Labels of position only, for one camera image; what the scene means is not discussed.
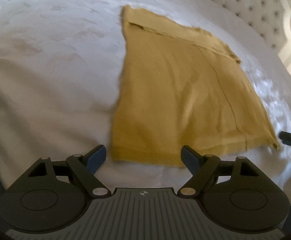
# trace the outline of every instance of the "mattress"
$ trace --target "mattress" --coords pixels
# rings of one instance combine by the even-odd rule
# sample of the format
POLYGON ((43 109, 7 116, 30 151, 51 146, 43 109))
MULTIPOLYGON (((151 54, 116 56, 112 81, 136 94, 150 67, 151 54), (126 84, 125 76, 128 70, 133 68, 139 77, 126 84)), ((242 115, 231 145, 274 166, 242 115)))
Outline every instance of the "mattress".
MULTIPOLYGON (((185 168, 115 162, 111 120, 124 56, 123 5, 203 28, 242 60, 276 134, 291 132, 291 77, 279 57, 241 19, 210 0, 0 0, 0 179, 8 188, 38 158, 65 160, 98 144, 108 157, 95 174, 115 187, 173 187, 185 168)), ((291 147, 246 156, 291 200, 291 147)))

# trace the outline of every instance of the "yellow cloth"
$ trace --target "yellow cloth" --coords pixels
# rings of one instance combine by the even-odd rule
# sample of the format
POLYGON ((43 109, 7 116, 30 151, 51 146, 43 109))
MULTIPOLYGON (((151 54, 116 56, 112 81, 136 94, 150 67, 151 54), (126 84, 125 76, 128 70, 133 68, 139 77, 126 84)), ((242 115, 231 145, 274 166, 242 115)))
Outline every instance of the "yellow cloth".
POLYGON ((130 6, 123 10, 123 32, 115 160, 183 166, 183 145, 218 156, 279 147, 240 59, 218 38, 130 6))

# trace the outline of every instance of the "ridged surface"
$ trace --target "ridged surface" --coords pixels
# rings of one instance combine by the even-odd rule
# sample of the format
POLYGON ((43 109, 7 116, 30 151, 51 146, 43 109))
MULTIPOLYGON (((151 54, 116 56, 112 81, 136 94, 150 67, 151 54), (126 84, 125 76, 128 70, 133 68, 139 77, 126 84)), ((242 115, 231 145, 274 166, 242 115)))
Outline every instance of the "ridged surface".
POLYGON ((172 189, 117 189, 115 195, 91 202, 72 225, 47 234, 9 230, 15 240, 279 240, 279 229, 241 234, 224 229, 202 212, 195 200, 172 189))

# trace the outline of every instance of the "yellow garment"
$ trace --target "yellow garment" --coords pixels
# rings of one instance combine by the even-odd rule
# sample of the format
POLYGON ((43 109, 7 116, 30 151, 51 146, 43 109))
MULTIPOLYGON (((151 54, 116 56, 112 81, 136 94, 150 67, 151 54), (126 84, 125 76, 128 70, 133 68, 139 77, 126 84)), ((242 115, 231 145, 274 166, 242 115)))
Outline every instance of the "yellow garment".
POLYGON ((218 38, 130 6, 123 10, 123 31, 115 160, 183 166, 183 145, 218 156, 279 147, 240 59, 218 38))

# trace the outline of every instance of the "silver screw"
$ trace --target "silver screw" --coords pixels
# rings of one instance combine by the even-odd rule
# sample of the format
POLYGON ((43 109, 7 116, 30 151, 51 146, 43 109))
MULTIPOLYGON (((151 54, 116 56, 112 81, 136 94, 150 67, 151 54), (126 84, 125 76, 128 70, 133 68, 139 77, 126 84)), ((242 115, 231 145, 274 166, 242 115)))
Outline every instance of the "silver screw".
POLYGON ((104 187, 97 187, 92 191, 92 193, 96 196, 103 196, 108 193, 108 190, 104 187))
POLYGON ((184 187, 180 190, 180 192, 182 195, 187 195, 187 196, 194 195, 196 193, 195 189, 191 187, 184 187))

